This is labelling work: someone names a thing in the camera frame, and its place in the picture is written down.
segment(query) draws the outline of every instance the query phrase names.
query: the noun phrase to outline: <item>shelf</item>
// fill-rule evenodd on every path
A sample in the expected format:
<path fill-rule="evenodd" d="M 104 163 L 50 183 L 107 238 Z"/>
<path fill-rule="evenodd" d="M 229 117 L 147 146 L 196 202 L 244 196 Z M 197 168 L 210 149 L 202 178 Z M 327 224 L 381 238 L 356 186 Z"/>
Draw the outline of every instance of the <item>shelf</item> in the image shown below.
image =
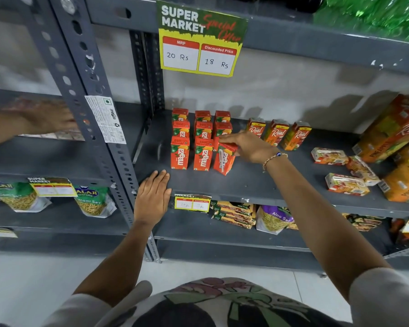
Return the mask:
<path fill-rule="evenodd" d="M 37 213 L 17 213 L 0 202 L 0 227 L 14 231 L 125 235 L 129 227 L 117 209 L 108 218 L 85 216 L 73 198 L 54 198 Z"/>
<path fill-rule="evenodd" d="M 409 42 L 313 24 L 314 16 L 275 2 L 164 0 L 249 20 L 243 47 L 409 73 Z M 86 0 L 91 21 L 158 33 L 155 0 Z M 129 10 L 127 19 L 115 10 Z"/>
<path fill-rule="evenodd" d="M 393 247 L 389 238 L 388 223 L 385 221 L 375 229 L 361 234 L 382 255 Z M 300 232 L 284 229 L 278 235 L 245 229 L 221 220 L 211 219 L 201 212 L 169 209 L 153 230 L 155 239 L 185 242 L 237 245 L 266 249 L 310 252 Z"/>
<path fill-rule="evenodd" d="M 16 232 L 18 238 L 0 238 L 0 252 L 106 257 L 124 236 Z"/>
<path fill-rule="evenodd" d="M 0 108 L 19 96 L 60 98 L 56 95 L 0 90 Z M 145 112 L 140 104 L 115 103 L 128 147 L 133 154 L 144 130 Z M 28 176 L 68 178 L 76 185 L 109 186 L 91 148 L 83 141 L 17 136 L 0 144 L 0 181 L 26 182 Z"/>
<path fill-rule="evenodd" d="M 194 123 L 193 117 L 193 114 L 190 114 L 191 124 Z M 246 120 L 232 119 L 233 131 L 238 132 L 245 128 L 246 123 Z M 155 114 L 135 165 L 139 182 L 149 176 L 153 170 L 170 170 L 171 131 L 171 111 Z M 350 173 L 345 166 L 315 164 L 311 157 L 311 150 L 315 147 L 343 149 L 348 155 L 352 155 L 351 147 L 357 141 L 356 134 L 314 129 L 297 151 L 288 152 L 289 159 L 316 190 L 340 212 L 392 218 L 409 217 L 409 203 L 388 201 L 378 186 L 370 187 L 371 192 L 362 197 L 327 190 L 324 178 L 328 173 L 346 175 Z M 172 195 L 204 194 L 211 195 L 214 200 L 286 205 L 271 177 L 262 173 L 261 165 L 250 164 L 237 157 L 232 170 L 224 176 L 214 169 L 209 172 L 194 171 L 193 154 L 194 150 L 190 151 L 187 170 L 170 170 L 168 186 L 173 188 Z M 372 166 L 380 177 L 394 167 L 389 160 Z"/>
<path fill-rule="evenodd" d="M 157 241 L 157 249 L 162 259 L 322 272 L 312 253 L 165 240 Z"/>

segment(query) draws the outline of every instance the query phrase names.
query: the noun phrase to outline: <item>sleeve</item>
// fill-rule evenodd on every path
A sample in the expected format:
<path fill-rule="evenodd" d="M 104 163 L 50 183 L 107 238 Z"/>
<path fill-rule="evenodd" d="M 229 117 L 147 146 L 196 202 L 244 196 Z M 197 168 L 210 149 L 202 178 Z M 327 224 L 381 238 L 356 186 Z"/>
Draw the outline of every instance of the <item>sleeve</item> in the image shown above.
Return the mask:
<path fill-rule="evenodd" d="M 349 303 L 356 327 L 409 327 L 409 281 L 393 269 L 362 273 L 350 287 Z"/>
<path fill-rule="evenodd" d="M 75 294 L 53 312 L 41 327 L 94 327 L 106 313 L 109 304 L 87 294 Z"/>

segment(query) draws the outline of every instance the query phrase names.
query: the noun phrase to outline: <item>bracelet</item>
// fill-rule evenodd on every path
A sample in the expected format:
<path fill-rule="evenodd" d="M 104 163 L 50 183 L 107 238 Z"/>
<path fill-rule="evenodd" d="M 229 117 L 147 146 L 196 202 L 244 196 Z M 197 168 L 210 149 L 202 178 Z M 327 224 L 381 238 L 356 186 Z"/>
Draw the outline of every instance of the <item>bracelet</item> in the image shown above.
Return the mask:
<path fill-rule="evenodd" d="M 262 173 L 265 173 L 267 170 L 265 169 L 265 166 L 267 166 L 267 163 L 270 161 L 270 160 L 272 160 L 274 157 L 280 157 L 280 156 L 286 156 L 287 158 L 288 158 L 288 154 L 285 154 L 285 153 L 277 153 L 277 154 L 275 154 L 275 155 L 272 155 L 269 159 L 267 159 L 265 162 L 264 162 L 264 164 L 262 164 L 262 169 L 263 169 L 263 172 Z"/>

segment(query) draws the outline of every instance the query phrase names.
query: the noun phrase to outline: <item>juice box lying on side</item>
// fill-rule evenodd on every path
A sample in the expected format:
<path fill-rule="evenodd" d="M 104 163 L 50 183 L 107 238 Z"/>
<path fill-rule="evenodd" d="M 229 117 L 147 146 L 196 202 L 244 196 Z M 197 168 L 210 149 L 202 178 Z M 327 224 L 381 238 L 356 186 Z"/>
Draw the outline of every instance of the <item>juice box lying on side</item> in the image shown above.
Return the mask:
<path fill-rule="evenodd" d="M 215 111 L 215 122 L 228 123 L 230 121 L 229 111 Z"/>
<path fill-rule="evenodd" d="M 345 165 L 349 161 L 344 151 L 337 149 L 314 148 L 311 155 L 317 164 Z"/>
<path fill-rule="evenodd" d="M 188 167 L 189 138 L 171 138 L 171 168 L 186 170 Z"/>
<path fill-rule="evenodd" d="M 369 193 L 364 180 L 336 173 L 326 175 L 327 187 L 335 193 L 364 196 Z"/>
<path fill-rule="evenodd" d="M 263 140 L 272 146 L 277 146 L 289 130 L 289 123 L 283 119 L 273 119 Z"/>
<path fill-rule="evenodd" d="M 365 130 L 353 151 L 366 163 L 379 163 L 409 142 L 409 98 L 399 94 Z"/>
<path fill-rule="evenodd" d="M 238 149 L 238 146 L 233 143 L 219 143 L 218 144 L 218 153 L 215 158 L 214 169 L 223 175 L 227 175 L 232 169 L 232 165 L 235 158 L 235 151 Z"/>
<path fill-rule="evenodd" d="M 209 110 L 197 110 L 195 112 L 195 121 L 211 121 L 211 112 Z"/>
<path fill-rule="evenodd" d="M 195 138 L 210 139 L 212 137 L 212 123 L 210 121 L 197 121 L 195 123 Z"/>
<path fill-rule="evenodd" d="M 179 121 L 185 121 L 188 120 L 188 109 L 182 109 L 182 108 L 174 108 L 173 112 L 171 114 L 172 121 L 179 120 Z"/>
<path fill-rule="evenodd" d="M 400 165 L 406 161 L 409 160 L 409 144 L 402 149 L 400 149 L 394 156 L 393 156 L 394 162 L 396 162 L 397 165 Z"/>
<path fill-rule="evenodd" d="M 231 123 L 217 122 L 214 126 L 214 151 L 218 149 L 218 143 L 220 142 L 220 136 L 230 134 L 232 132 Z"/>
<path fill-rule="evenodd" d="M 311 130 L 312 127 L 308 122 L 296 121 L 285 135 L 282 142 L 282 147 L 285 150 L 296 150 L 298 147 L 300 147 Z"/>
<path fill-rule="evenodd" d="M 250 118 L 245 130 L 261 137 L 266 125 L 267 123 L 262 118 Z"/>
<path fill-rule="evenodd" d="M 209 171 L 212 160 L 213 141 L 210 139 L 195 139 L 194 170 Z"/>
<path fill-rule="evenodd" d="M 359 156 L 350 156 L 346 166 L 353 176 L 364 180 L 367 186 L 375 186 L 380 182 L 379 177 Z"/>
<path fill-rule="evenodd" d="M 384 177 L 379 187 L 389 201 L 409 201 L 409 160 Z"/>
<path fill-rule="evenodd" d="M 189 138 L 189 121 L 173 121 L 173 136 Z"/>

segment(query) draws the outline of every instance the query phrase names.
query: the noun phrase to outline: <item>person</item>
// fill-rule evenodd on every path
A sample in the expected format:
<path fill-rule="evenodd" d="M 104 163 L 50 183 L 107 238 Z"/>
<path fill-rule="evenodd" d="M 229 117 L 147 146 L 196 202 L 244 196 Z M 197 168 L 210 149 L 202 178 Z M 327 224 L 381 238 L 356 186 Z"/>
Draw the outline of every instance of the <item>person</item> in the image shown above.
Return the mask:
<path fill-rule="evenodd" d="M 0 143 L 20 134 L 47 134 L 77 129 L 73 114 L 62 101 L 19 102 L 31 106 L 19 109 L 10 104 L 7 109 L 0 110 Z"/>
<path fill-rule="evenodd" d="M 409 327 L 409 283 L 279 154 L 250 132 L 220 138 L 264 165 L 300 233 L 341 295 L 355 326 Z M 136 284 L 148 236 L 167 211 L 169 173 L 154 171 L 138 190 L 133 225 L 121 244 L 44 322 L 44 327 L 342 326 L 331 317 L 247 280 L 190 281 L 150 297 Z"/>

